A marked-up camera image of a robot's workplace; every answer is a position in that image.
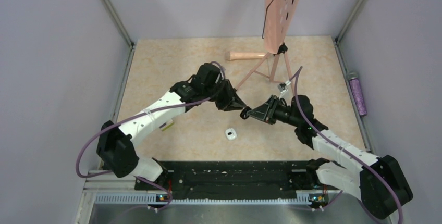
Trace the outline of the black earbud charging case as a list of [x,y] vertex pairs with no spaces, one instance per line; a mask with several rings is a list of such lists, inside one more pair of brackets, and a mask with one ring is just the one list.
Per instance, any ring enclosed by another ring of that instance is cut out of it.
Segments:
[[243,120],[246,120],[247,118],[249,118],[249,115],[248,115],[248,112],[251,110],[251,108],[250,107],[245,107],[242,111],[241,111],[241,113],[240,113],[240,118],[241,119],[243,119]]

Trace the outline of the white earbud charging case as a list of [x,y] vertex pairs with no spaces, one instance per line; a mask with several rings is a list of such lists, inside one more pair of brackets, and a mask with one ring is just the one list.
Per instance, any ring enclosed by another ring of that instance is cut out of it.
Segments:
[[236,130],[234,128],[229,128],[229,129],[225,130],[225,137],[227,140],[233,141],[238,137],[238,135],[237,135]]

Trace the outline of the pink music stand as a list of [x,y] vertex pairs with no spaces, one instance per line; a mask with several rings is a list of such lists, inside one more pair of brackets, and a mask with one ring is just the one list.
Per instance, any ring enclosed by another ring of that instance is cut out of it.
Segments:
[[[267,78],[271,83],[280,84],[279,81],[275,80],[280,56],[284,57],[288,80],[292,82],[294,74],[289,64],[288,47],[285,43],[285,38],[298,3],[299,0],[264,0],[264,21],[261,38],[263,39],[266,54],[261,56],[260,61],[235,86],[236,90],[254,73]],[[271,56],[274,57],[274,61],[270,73],[266,75],[259,72],[257,69]]]

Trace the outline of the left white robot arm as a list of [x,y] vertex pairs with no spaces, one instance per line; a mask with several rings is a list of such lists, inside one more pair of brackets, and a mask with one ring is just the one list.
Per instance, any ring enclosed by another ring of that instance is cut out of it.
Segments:
[[221,111],[246,107],[222,69],[204,63],[196,74],[175,83],[138,114],[120,123],[103,124],[96,153],[116,177],[143,177],[154,189],[161,189],[167,183],[166,168],[154,158],[139,156],[136,147],[163,124],[205,102],[213,102]]

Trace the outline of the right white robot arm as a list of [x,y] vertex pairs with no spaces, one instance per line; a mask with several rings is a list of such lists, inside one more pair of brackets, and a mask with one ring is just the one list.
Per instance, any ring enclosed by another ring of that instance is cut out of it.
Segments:
[[385,219],[413,199],[412,190],[398,161],[376,156],[341,139],[318,121],[305,95],[285,99],[272,95],[257,108],[240,114],[273,125],[280,121],[295,127],[298,140],[328,158],[311,159],[306,166],[306,183],[313,189],[332,186],[355,197],[377,219]]

